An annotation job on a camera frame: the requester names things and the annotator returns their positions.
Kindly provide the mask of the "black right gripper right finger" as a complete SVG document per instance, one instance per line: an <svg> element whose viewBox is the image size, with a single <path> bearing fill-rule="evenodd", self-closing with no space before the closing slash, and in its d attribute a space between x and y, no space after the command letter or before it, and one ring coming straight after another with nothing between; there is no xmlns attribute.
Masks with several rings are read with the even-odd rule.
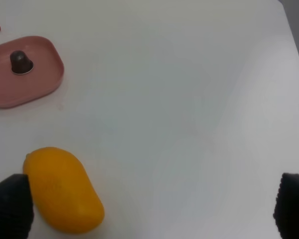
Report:
<svg viewBox="0 0 299 239"><path fill-rule="evenodd" d="M281 238L299 239L299 174L282 174L273 218Z"/></svg>

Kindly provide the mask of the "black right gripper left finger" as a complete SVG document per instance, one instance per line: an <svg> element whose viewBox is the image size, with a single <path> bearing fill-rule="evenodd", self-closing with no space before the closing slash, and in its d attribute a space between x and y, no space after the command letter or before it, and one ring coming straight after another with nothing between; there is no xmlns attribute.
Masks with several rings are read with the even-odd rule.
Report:
<svg viewBox="0 0 299 239"><path fill-rule="evenodd" d="M34 220L28 176L12 174L0 182L0 239L26 239Z"/></svg>

